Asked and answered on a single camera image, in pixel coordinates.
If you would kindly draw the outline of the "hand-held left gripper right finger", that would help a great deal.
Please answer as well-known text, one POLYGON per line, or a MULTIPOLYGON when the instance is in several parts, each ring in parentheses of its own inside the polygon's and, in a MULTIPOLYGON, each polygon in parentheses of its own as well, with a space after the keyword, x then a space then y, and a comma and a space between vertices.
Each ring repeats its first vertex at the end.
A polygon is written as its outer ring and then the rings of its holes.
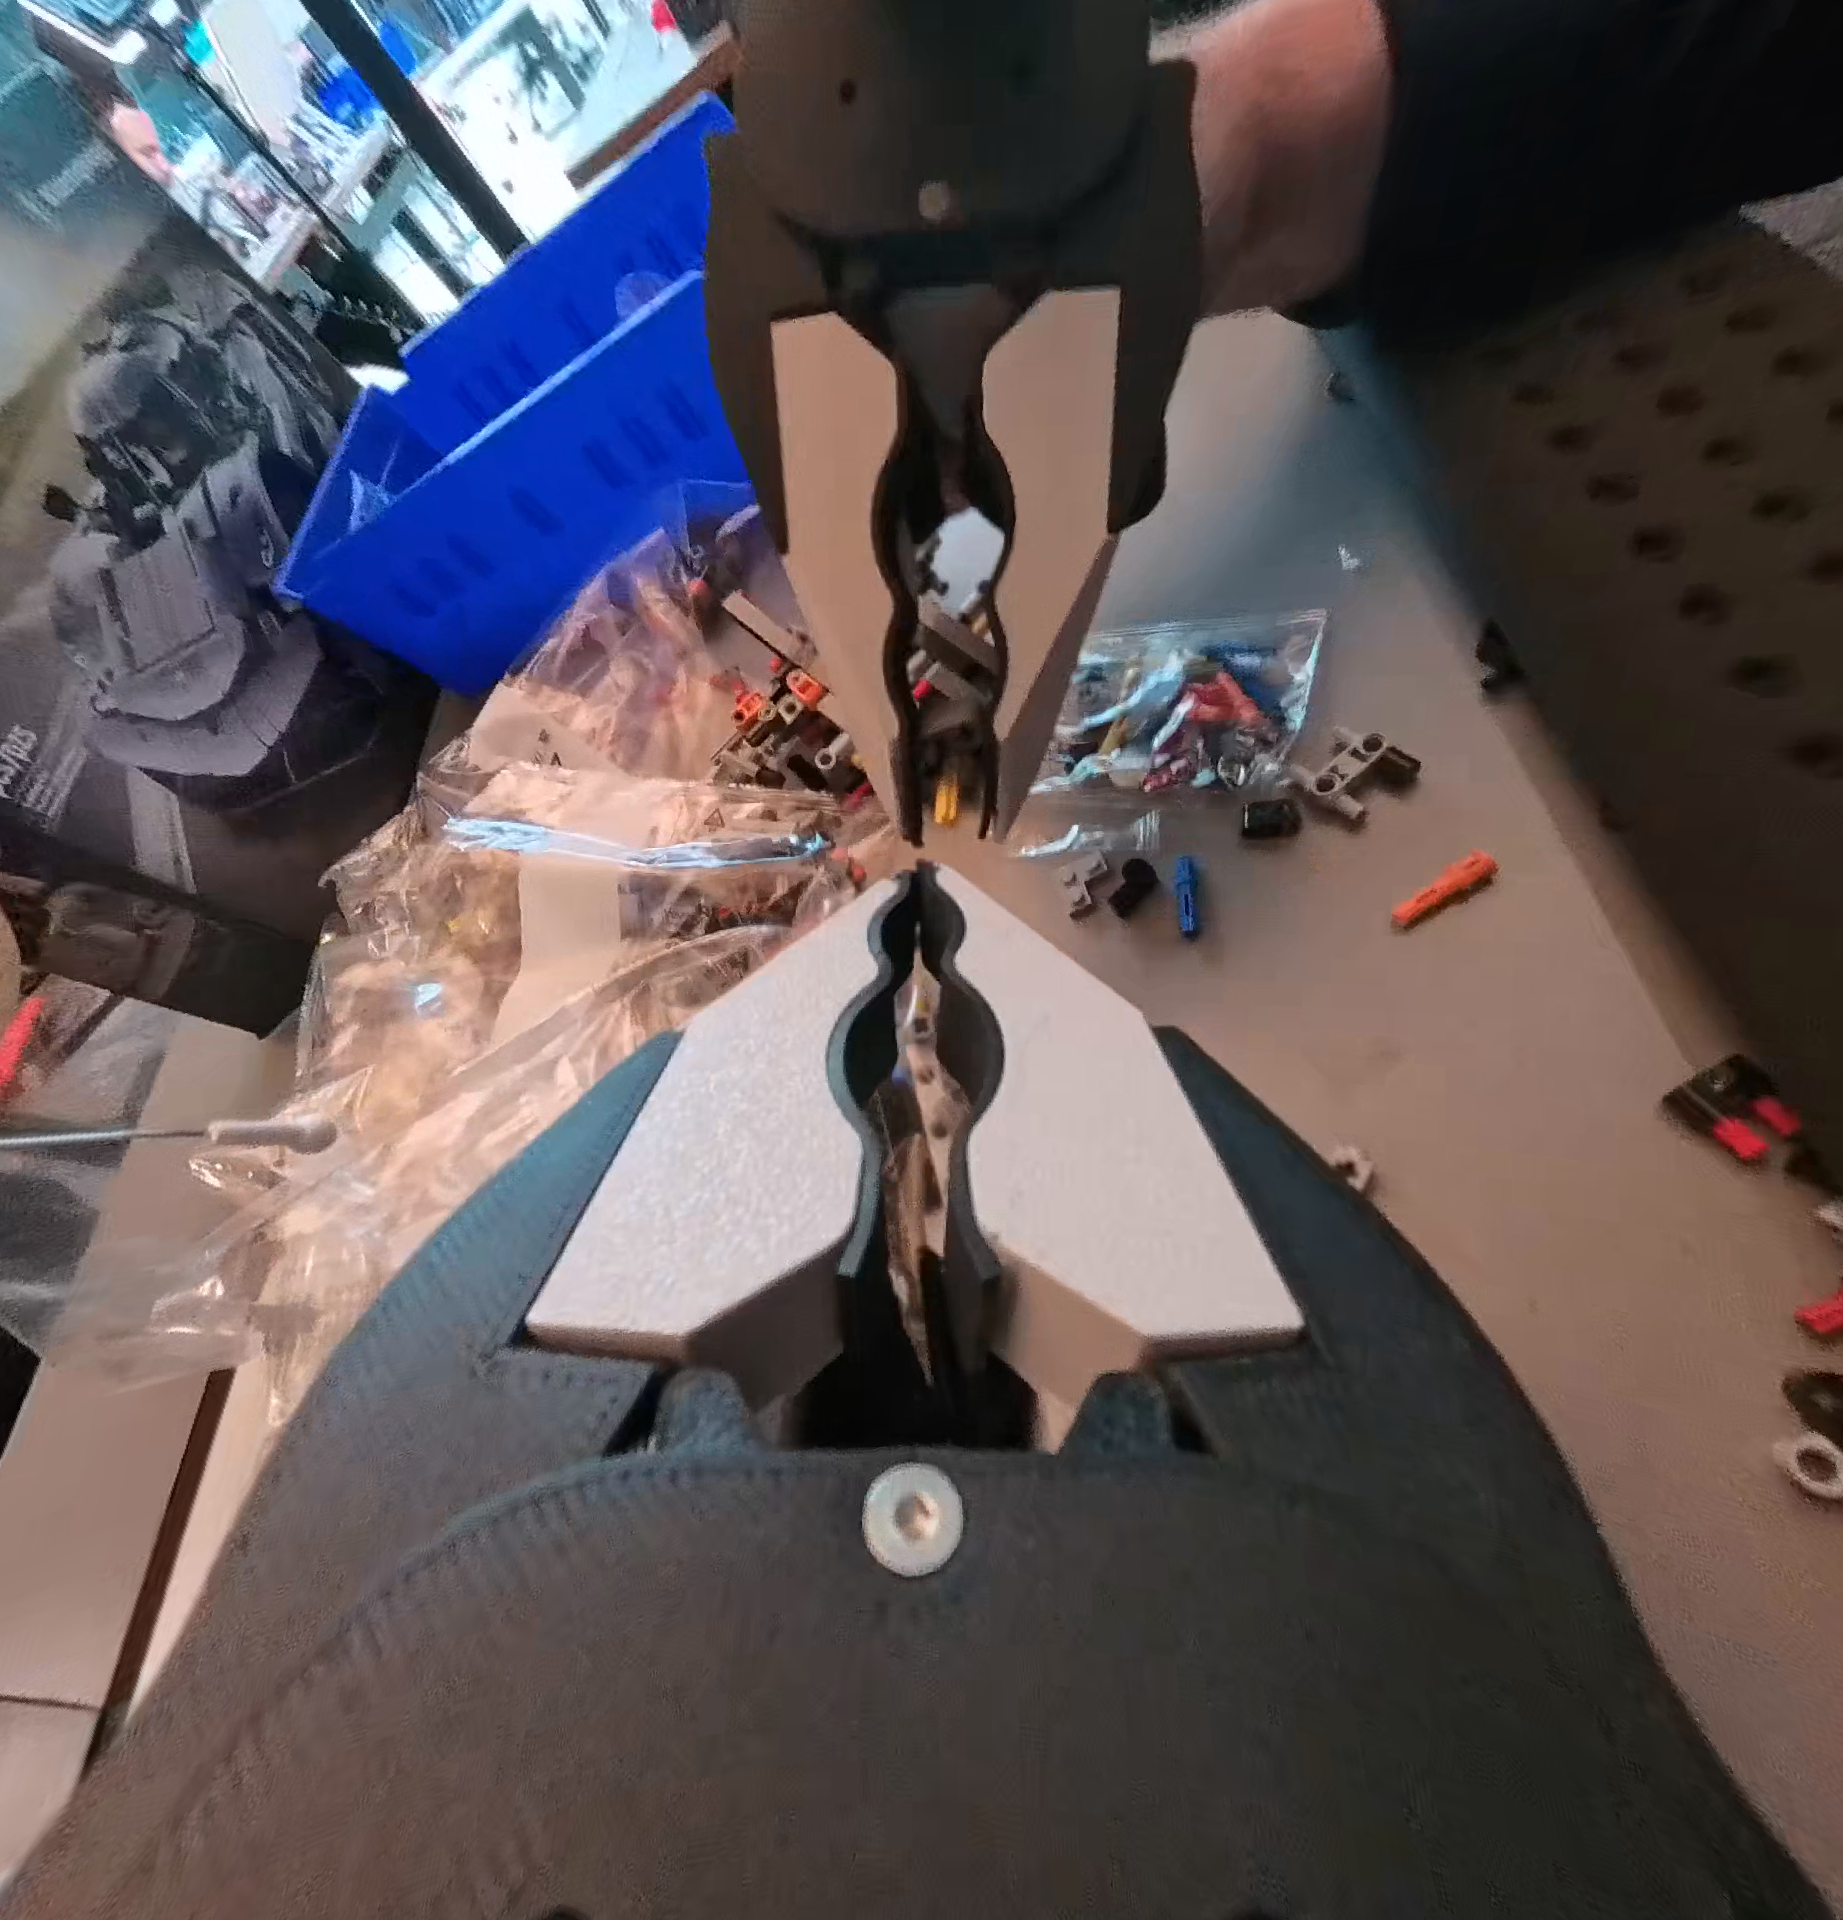
POLYGON ((1300 1309, 1147 1018, 968 877, 922 863, 936 1061, 966 1114, 945 1279, 1058 1448, 1102 1380, 1260 1359, 1300 1309))

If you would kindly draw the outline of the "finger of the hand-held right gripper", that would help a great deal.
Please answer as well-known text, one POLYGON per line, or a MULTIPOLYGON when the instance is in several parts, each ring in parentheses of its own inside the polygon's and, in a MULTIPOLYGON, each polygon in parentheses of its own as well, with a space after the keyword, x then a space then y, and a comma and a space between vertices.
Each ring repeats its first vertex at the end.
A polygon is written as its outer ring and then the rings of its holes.
POLYGON ((993 625, 1004 681, 993 709, 993 837, 1032 799, 1112 552, 1112 385, 1120 293, 1045 293, 982 360, 980 421, 1006 485, 993 625))
POLYGON ((913 543, 903 514, 909 394, 838 312, 769 326, 783 569, 844 727, 900 840, 922 842, 913 543))

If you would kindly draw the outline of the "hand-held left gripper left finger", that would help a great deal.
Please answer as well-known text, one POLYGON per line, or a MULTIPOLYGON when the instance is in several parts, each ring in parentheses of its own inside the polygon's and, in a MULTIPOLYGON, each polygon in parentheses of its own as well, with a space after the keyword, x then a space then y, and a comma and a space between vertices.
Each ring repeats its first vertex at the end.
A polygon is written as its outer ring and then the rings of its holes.
POLYGON ((869 885, 674 1038, 527 1334, 731 1374, 745 1405, 844 1354, 846 1258, 881 1221, 873 1094, 913 965, 912 876, 869 885))

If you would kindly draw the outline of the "small grey lego assembly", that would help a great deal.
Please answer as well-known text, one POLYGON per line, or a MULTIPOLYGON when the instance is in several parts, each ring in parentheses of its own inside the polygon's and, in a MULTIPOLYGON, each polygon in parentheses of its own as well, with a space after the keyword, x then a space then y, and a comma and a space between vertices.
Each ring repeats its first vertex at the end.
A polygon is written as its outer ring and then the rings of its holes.
POLYGON ((980 718, 937 718, 913 744, 922 816, 988 832, 998 802, 998 741, 980 718))

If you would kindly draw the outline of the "heap of loose lego parts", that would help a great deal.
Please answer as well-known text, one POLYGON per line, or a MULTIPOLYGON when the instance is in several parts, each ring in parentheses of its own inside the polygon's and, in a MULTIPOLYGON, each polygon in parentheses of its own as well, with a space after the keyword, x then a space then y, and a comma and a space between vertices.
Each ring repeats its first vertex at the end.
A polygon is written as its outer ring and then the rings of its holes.
POLYGON ((945 1186, 964 1094, 937 1061, 937 980, 919 967, 890 1006, 893 1068, 869 1096, 881 1138, 888 1287, 922 1374, 930 1381, 930 1266, 945 1258, 945 1186))

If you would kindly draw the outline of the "dark grey lego chassis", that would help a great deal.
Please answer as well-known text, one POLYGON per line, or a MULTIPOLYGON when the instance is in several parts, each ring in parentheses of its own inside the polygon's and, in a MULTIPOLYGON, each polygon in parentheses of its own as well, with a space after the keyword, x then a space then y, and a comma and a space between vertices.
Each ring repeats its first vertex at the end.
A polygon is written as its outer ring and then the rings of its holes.
MULTIPOLYGON (((733 681, 733 729, 711 759, 716 781, 804 789, 860 805, 869 794, 865 759, 838 712, 760 506, 696 514, 687 543, 687 610, 710 658, 733 681)), ((988 720, 999 688, 982 593, 945 598, 936 550, 930 537, 922 552, 919 642, 903 668, 919 733, 948 712, 988 720)))

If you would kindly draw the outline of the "pile of clear lego bags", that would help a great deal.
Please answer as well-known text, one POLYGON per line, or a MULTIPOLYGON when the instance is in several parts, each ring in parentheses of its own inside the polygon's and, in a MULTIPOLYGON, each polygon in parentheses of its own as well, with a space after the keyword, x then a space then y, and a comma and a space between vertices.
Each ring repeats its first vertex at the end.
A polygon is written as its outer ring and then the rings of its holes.
POLYGON ((337 1138, 196 1158, 235 1199, 208 1303, 282 1399, 484 1178, 888 854, 873 799, 716 781, 733 681, 687 544, 650 535, 592 575, 330 876, 282 1118, 337 1138))

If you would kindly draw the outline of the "grey double-hole lego connector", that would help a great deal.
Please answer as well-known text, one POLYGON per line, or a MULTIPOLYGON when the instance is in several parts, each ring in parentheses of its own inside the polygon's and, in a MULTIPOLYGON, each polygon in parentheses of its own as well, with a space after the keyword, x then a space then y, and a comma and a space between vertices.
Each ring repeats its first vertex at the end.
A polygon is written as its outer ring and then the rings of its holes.
POLYGON ((1367 826, 1367 792, 1410 792, 1420 762, 1379 729, 1331 729, 1331 753, 1318 765, 1289 762, 1295 794, 1342 830, 1367 826))

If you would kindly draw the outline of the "orange lego pin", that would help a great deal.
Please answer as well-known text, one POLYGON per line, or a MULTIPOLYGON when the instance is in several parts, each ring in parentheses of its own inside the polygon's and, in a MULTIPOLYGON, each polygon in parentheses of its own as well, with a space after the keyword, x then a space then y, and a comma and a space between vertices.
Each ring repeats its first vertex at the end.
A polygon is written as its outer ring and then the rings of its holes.
POLYGON ((1386 924, 1396 932, 1410 932, 1433 924, 1437 912, 1472 900, 1477 892, 1490 889, 1501 876, 1501 863, 1485 849, 1469 849, 1455 856, 1445 871, 1437 871, 1425 889, 1400 900, 1386 924))

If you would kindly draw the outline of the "black lego piece, red pins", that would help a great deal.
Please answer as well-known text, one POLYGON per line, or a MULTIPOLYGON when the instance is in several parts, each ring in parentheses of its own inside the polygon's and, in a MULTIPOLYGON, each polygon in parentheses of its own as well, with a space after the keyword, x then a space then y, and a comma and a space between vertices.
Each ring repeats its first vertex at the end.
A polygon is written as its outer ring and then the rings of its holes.
POLYGON ((1773 1153, 1797 1149, 1804 1138, 1804 1125, 1773 1078, 1745 1054, 1689 1073, 1659 1109, 1735 1166, 1766 1166, 1773 1153))

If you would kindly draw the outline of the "dark lego set box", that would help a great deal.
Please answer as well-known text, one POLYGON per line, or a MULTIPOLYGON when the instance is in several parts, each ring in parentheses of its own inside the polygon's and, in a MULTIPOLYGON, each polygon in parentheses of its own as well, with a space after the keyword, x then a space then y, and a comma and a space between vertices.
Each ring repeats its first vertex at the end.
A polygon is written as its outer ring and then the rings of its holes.
POLYGON ((0 102, 0 905, 267 1034, 402 814, 423 676, 282 593, 361 390, 33 70, 0 102))

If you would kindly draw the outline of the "person's right hand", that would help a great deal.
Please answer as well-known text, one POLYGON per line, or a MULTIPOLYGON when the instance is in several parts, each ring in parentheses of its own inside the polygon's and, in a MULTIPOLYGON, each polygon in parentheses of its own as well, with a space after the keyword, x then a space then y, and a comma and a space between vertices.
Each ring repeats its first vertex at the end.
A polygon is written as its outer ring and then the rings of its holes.
POLYGON ((1202 320, 1331 296, 1367 241, 1386 148, 1377 5, 1240 5, 1152 38, 1195 73, 1202 320))

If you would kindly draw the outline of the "small zip bag of pins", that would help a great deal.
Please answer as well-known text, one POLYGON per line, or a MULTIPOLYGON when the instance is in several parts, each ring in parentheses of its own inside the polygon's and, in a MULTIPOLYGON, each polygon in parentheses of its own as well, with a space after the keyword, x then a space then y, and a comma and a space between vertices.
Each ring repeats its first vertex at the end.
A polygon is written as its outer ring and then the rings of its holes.
POLYGON ((1278 792, 1326 634, 1326 610, 1090 634, 1032 794, 1278 792))

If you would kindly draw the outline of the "blue plastic bin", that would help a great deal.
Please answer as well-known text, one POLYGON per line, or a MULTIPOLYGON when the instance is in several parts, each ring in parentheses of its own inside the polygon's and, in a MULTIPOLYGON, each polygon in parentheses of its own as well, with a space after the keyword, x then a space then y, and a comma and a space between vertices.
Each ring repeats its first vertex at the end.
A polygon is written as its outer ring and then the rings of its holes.
POLYGON ((411 389, 363 390, 275 598, 486 692, 574 593, 650 535, 752 506, 683 274, 525 400, 443 448, 411 389))
POLYGON ((624 321, 624 281, 654 293, 703 266, 704 145, 733 132, 716 92, 640 141, 539 244, 403 349, 402 417, 450 452, 527 400, 624 321))

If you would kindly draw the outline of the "black connector with white pin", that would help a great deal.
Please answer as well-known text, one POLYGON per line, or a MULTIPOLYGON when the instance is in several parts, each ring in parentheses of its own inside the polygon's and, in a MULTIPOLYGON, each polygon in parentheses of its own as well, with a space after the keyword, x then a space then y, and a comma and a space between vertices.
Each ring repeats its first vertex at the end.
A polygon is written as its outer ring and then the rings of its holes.
POLYGON ((1781 1399, 1797 1429, 1773 1442, 1773 1465, 1813 1502, 1843 1504, 1843 1374, 1786 1372, 1781 1399))

